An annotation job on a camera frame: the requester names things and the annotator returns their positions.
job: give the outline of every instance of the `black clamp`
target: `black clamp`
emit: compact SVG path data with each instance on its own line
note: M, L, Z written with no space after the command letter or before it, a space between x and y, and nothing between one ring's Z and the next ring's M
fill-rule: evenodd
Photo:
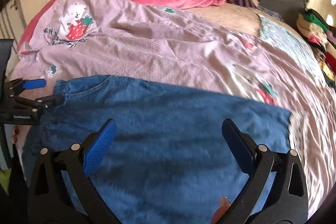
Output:
M23 80L15 79L3 84L0 99L0 124L25 124L36 126L45 109L63 103L63 95L54 94L47 97L29 100L20 97L24 90L38 89L46 85L44 79Z
M5 82L5 72L11 56L12 45L12 39L0 39L0 147L8 168L11 166L11 155L7 145L4 124L39 125L44 110L63 103L63 95L61 94L35 100L19 96L25 90L45 87L46 81L44 79L23 80L20 78Z
M240 132L231 119L222 135L243 173L249 175L238 197L216 224L303 224L308 219L305 175L295 150L276 153ZM263 209L250 215L270 172L277 172Z
M28 216L31 224L49 221L60 224L121 224L85 172L85 155L110 122L107 121L98 133L90 134L82 144L73 144L68 150L41 150L29 189ZM288 153L276 153L266 145L256 145L248 134L239 131L231 119L223 122L222 134L241 170L250 178L216 224L305 223L308 217L308 196L297 152L289 150ZM74 209L61 170L69 173L87 215ZM251 215L270 172L277 173L266 203L260 212Z

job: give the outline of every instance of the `red strawberry graphic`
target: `red strawberry graphic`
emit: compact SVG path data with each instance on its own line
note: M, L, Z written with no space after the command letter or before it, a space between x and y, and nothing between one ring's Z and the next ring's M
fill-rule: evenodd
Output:
M244 40L244 45L246 48L248 48L249 50L252 50L254 48L254 45L246 40Z
M76 20L77 26L72 24L69 25L68 30L70 31L66 38L69 41L75 41L81 39L85 34L87 28L93 23L93 18L86 16L80 20Z
M271 94L269 94L266 90L264 89L257 89L261 97L264 99L264 102L269 105L275 105L277 106L278 103L277 101L272 97Z

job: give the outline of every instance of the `wall light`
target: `wall light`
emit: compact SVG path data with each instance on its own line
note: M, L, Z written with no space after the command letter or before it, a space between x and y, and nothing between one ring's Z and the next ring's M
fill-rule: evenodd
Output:
M334 25L334 19L331 15L327 15L327 20L325 22L330 26Z

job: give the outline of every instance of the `white bear graphic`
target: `white bear graphic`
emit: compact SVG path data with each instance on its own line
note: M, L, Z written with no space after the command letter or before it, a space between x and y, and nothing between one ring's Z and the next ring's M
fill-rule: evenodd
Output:
M59 21L61 23L59 33L63 36L68 35L70 32L68 30L68 25L72 24L74 26L77 26L78 24L76 20L80 20L83 17L85 10L86 5L80 3L70 5L65 16L61 16L59 18Z

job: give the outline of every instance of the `strawberry print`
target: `strawberry print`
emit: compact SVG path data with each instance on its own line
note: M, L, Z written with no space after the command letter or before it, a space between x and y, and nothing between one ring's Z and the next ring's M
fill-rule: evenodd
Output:
M272 84L267 84L265 81L261 81L257 91L262 96L265 103L269 105L278 105L278 93L274 90Z
M254 48L254 45L252 43L248 42L247 40L244 40L244 45L249 50L253 50L253 48Z
M80 20L76 20L77 26L69 25L69 34L66 35L67 40L75 41L81 39L88 27L94 22L92 17L86 16Z

